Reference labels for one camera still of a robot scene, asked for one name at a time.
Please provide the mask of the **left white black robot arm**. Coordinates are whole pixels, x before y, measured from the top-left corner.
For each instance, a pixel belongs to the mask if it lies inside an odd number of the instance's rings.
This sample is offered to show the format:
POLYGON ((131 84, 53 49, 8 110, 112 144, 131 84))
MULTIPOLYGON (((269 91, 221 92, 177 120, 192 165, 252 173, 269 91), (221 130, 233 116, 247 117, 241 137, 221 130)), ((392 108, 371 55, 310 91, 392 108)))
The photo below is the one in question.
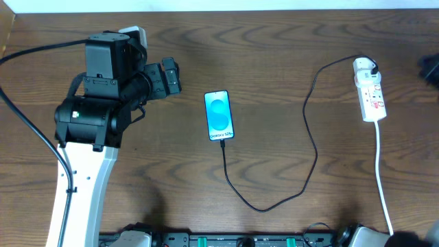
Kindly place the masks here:
POLYGON ((47 246, 97 246, 104 198, 123 131, 150 100, 181 92, 171 58, 141 63, 122 78, 78 74, 55 112, 58 151, 56 197, 47 246))

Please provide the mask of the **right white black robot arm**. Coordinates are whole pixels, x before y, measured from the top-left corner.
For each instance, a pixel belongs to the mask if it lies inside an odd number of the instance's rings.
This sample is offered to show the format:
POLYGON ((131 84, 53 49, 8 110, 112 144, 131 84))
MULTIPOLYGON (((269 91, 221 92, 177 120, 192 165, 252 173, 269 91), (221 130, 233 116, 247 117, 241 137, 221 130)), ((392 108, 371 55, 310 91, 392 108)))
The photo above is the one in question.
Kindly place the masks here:
POLYGON ((426 243, 428 246, 438 245, 438 223, 428 231, 424 239, 419 239, 409 233, 396 233, 393 229, 390 215, 381 184, 380 154, 381 133, 379 121, 387 116, 381 88, 381 74, 378 64, 366 55, 358 55, 353 62, 354 83, 357 87, 362 119, 373 123, 376 134, 375 178, 380 197, 383 215, 388 227, 387 233, 380 233, 360 224, 343 228, 335 238, 336 246, 419 246, 426 243))

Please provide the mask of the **blue Samsung Galaxy smartphone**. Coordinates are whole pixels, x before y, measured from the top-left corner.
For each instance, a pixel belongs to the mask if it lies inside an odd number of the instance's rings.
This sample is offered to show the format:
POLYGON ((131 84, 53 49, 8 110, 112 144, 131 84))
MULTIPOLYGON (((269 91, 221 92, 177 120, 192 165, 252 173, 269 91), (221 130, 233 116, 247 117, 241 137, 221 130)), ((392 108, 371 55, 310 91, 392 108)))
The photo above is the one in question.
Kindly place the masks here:
POLYGON ((209 140, 232 139, 235 136, 235 131, 228 91, 205 93, 204 105, 209 140))

